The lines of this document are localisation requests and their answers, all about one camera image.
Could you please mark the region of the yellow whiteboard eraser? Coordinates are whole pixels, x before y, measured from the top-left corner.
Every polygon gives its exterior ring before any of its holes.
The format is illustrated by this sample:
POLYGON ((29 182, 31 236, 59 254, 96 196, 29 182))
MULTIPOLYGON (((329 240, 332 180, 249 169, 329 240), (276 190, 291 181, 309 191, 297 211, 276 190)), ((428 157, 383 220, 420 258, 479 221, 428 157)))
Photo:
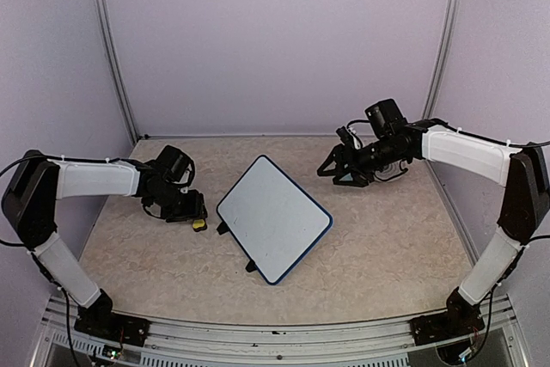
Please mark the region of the yellow whiteboard eraser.
POLYGON ((207 222, 204 219, 196 219, 192 222, 194 232, 201 232, 208 228, 207 222))

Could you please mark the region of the blue-framed whiteboard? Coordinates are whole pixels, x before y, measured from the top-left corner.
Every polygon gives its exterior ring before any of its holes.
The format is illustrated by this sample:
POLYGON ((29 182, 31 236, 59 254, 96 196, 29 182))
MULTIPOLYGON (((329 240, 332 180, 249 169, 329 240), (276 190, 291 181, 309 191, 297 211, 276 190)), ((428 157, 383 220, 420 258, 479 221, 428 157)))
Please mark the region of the blue-framed whiteboard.
POLYGON ((248 257, 246 270, 279 284, 333 227, 332 215, 266 155, 258 156, 216 207, 220 235, 248 257))

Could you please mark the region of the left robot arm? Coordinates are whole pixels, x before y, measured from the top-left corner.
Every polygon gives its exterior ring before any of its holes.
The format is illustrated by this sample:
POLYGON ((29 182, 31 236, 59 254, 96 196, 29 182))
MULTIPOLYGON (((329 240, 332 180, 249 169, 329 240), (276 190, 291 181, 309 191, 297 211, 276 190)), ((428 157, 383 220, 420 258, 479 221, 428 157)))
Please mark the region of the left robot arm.
POLYGON ((74 197, 137 198, 145 212, 156 205, 157 219, 189 222, 196 232, 207 228, 204 195, 191 187, 196 168, 190 156, 165 146, 147 162, 106 158, 88 160, 49 156, 38 150, 7 166, 13 172, 1 200, 3 215, 44 275, 79 310, 79 318, 104 337, 120 328, 113 301, 83 270, 58 233, 56 204, 74 197))

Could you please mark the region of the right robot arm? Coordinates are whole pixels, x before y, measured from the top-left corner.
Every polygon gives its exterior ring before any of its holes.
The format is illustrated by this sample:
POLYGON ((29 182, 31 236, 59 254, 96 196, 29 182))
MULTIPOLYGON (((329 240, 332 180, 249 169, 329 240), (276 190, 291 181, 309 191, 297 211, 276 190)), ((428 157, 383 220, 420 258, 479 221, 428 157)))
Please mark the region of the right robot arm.
POLYGON ((416 344, 450 339, 486 327, 480 304, 521 259, 549 212, 549 178, 539 144, 517 145, 479 138, 440 119, 370 120, 377 140, 360 146, 349 128, 318 167, 336 186, 366 187, 388 165, 414 159, 440 162, 494 181, 504 188, 497 229, 471 272, 446 301, 446 309, 411 321, 416 344))

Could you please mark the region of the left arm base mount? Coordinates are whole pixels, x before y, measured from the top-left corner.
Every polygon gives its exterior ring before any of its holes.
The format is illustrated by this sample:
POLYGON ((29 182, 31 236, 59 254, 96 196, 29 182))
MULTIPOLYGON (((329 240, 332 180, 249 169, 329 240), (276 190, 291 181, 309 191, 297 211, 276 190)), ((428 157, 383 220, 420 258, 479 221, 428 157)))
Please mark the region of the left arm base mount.
POLYGON ((75 330, 122 345, 143 347, 150 330, 150 321, 118 313, 79 315, 75 321, 75 330))

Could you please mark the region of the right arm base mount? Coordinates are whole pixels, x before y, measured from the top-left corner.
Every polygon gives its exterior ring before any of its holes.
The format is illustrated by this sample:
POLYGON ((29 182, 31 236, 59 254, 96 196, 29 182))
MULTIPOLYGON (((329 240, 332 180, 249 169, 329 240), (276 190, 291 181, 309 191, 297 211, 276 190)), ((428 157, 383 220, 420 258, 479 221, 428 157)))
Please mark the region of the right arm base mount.
POLYGON ((483 330, 486 326, 481 315, 452 321, 447 311, 414 317, 409 321, 409 325, 416 346, 454 339, 471 334, 475 330, 483 330))

